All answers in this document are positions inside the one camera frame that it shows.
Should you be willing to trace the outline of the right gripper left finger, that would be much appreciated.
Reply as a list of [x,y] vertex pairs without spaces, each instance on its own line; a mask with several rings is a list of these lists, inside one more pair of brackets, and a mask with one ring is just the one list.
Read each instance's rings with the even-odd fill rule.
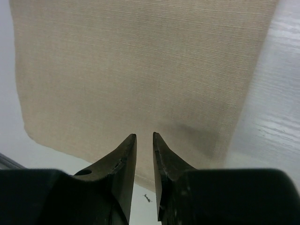
[[133,194],[136,135],[69,175],[56,169],[0,172],[3,225],[127,225]]

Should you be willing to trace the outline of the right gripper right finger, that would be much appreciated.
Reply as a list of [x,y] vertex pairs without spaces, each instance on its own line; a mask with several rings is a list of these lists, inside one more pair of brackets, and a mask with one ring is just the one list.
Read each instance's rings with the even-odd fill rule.
[[153,133],[157,217],[164,225],[297,225],[300,196],[281,170],[198,170]]

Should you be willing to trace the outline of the beige cloth napkin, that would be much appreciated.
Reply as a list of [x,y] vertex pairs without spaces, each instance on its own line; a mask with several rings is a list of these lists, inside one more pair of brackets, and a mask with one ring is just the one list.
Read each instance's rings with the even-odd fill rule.
[[275,0],[9,4],[32,140],[93,163],[136,134],[150,190],[154,132],[196,168],[224,166]]

